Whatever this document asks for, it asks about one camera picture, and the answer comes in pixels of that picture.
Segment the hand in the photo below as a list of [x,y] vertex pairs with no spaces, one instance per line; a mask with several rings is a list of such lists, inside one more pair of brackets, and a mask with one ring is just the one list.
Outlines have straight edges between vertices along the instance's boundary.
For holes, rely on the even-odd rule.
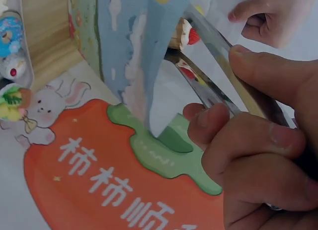
[[230,63],[239,78],[292,106],[302,131],[247,113],[229,120],[223,104],[205,111],[201,104],[185,107],[189,137],[205,151],[204,170],[223,187],[226,229],[317,230],[318,182],[292,160],[304,149],[304,133],[318,150],[318,61],[290,61],[234,46]]
[[232,22],[247,20],[242,35],[275,48],[286,46],[315,0],[246,0],[229,14]]

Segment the metal tongs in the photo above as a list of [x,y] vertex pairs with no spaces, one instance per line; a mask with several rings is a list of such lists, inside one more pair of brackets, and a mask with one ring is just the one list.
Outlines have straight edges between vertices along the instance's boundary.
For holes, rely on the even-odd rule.
[[[285,115],[274,99],[249,86],[233,73],[229,63],[229,51],[232,45],[196,8],[189,5],[183,14],[183,18],[188,20],[196,30],[237,91],[249,113],[282,126],[295,127],[293,120],[288,115]],[[168,48],[164,59],[175,64],[206,108],[210,108],[215,103],[222,102],[227,105],[231,117],[241,112],[215,83],[181,51]],[[186,75],[185,71],[191,72],[195,78],[189,78],[189,75]],[[307,145],[303,155],[295,163],[311,178],[318,180],[318,160],[310,144]],[[274,206],[270,207],[274,210],[280,210]]]

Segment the yellow bow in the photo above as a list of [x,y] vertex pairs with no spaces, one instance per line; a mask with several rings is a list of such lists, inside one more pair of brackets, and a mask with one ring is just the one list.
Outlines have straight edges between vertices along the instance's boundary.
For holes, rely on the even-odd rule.
[[38,126],[37,121],[27,117],[27,113],[22,117],[22,120],[25,122],[24,129],[27,134],[30,134]]

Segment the fingernail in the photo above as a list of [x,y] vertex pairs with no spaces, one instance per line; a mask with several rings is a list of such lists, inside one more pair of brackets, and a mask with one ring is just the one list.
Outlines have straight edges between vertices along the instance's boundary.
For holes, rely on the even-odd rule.
[[289,148],[292,144],[291,135],[287,132],[287,127],[279,126],[274,123],[270,126],[270,137],[274,145],[278,148]]
[[307,178],[305,191],[309,200],[318,200],[318,182]]
[[236,53],[239,53],[239,54],[251,52],[248,48],[245,48],[245,47],[242,46],[242,45],[236,45],[236,46],[234,47],[234,51],[235,51]]
[[207,128],[209,124],[209,110],[206,109],[205,111],[198,114],[198,125],[202,128]]
[[228,19],[229,21],[236,21],[236,16],[234,14],[234,12],[230,12],[230,14],[228,15]]

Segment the rabbit ear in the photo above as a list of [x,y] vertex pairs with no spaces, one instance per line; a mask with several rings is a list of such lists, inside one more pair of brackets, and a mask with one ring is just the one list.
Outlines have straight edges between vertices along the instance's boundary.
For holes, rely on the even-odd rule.
[[86,90],[90,90],[90,85],[86,82],[77,82],[72,85],[71,92],[65,97],[67,108],[78,105]]
[[52,91],[55,91],[55,88],[51,85],[46,85],[45,88],[50,89]]

